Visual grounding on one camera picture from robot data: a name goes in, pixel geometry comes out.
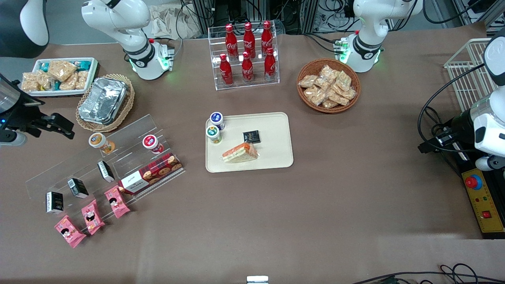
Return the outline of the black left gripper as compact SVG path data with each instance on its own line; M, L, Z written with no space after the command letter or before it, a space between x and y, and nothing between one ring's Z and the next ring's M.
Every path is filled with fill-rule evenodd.
M434 137L418 145L420 153L473 152L474 122L466 110L451 120L434 127Z

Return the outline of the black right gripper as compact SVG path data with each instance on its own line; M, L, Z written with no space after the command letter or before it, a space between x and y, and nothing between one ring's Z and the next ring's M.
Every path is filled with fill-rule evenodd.
M46 115L40 112L43 101L4 101L4 136L16 136L15 131L40 136L41 131L56 132L69 140L74 139L74 124L60 114Z

